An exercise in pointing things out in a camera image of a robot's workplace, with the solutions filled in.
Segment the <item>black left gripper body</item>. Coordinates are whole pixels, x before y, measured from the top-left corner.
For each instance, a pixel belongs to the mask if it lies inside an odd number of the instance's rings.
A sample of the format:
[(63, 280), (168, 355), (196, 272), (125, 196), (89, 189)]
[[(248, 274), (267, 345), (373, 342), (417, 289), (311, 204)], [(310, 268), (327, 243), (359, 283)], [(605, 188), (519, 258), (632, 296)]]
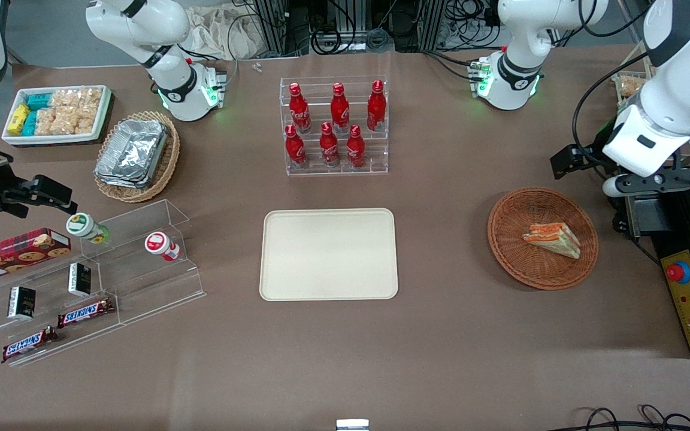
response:
[(619, 173), (617, 164), (606, 156), (602, 150), (585, 150), (583, 169), (597, 170), (606, 179)]

